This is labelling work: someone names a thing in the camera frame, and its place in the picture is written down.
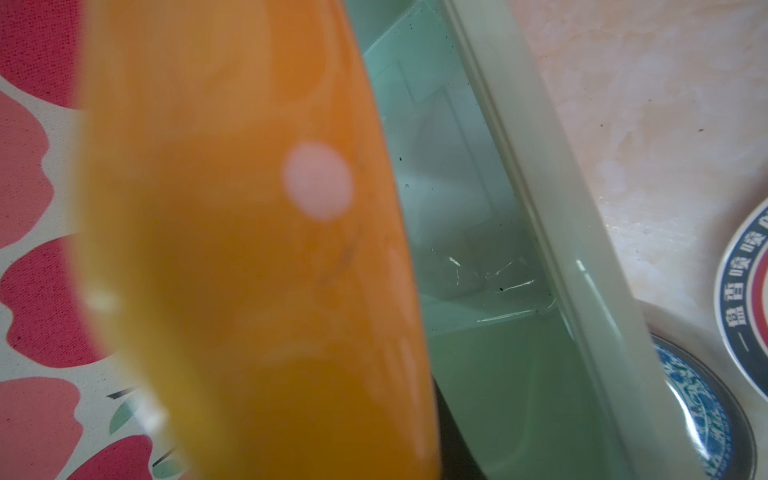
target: plate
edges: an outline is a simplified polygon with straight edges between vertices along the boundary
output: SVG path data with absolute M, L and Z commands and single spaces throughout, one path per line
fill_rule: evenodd
M 741 372 L 768 401 L 768 200 L 728 244 L 715 282 L 720 333 Z
M 667 384 L 685 416 L 688 437 L 712 480 L 751 480 L 756 447 L 749 421 L 719 378 L 679 346 L 654 336 Z

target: orange object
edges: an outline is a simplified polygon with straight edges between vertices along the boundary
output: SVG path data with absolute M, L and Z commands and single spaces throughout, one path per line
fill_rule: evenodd
M 90 2 L 81 291 L 202 478 L 439 475 L 392 171 L 342 2 Z

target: apple print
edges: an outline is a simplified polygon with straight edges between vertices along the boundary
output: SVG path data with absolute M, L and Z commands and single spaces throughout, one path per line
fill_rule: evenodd
M 80 441 L 78 388 L 61 379 L 0 382 L 0 478 L 53 480 Z
M 65 241 L 34 248 L 0 278 L 0 302 L 13 312 L 8 344 L 30 360 L 59 369 L 104 358 L 78 312 L 62 251 Z
M 0 75 L 19 90 L 72 108 L 80 13 L 78 0 L 0 2 Z
M 67 477 L 67 480 L 153 480 L 149 472 L 152 440 L 134 435 L 109 445 Z
M 42 169 L 47 151 L 40 122 L 0 92 L 0 248 L 29 233 L 51 204 L 53 186 Z

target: blue floral pattern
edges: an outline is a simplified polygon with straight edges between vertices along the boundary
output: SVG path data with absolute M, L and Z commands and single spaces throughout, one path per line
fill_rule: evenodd
M 687 422 L 695 425 L 695 434 L 689 429 L 699 460 L 712 480 L 721 480 L 730 465 L 733 452 L 730 422 L 720 400 L 704 380 L 664 347 L 654 345 L 661 360 L 667 381 L 678 400 L 687 406 Z

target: red apple print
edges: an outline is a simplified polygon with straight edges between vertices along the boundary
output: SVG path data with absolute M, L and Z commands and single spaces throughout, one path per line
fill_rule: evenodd
M 0 478 L 53 480 L 80 441 L 78 388 L 61 379 L 0 382 Z
M 32 230 L 51 203 L 53 186 L 41 163 L 47 151 L 42 125 L 0 92 L 0 248 Z
M 152 441 L 146 435 L 126 437 L 90 457 L 67 480 L 152 480 L 151 453 Z
M 79 34 L 78 0 L 2 0 L 0 75 L 19 90 L 72 108 Z
M 74 301 L 62 253 L 65 239 L 43 243 L 16 260 L 0 278 L 0 302 L 13 312 L 5 337 L 8 344 L 53 368 L 104 358 L 94 347 Z

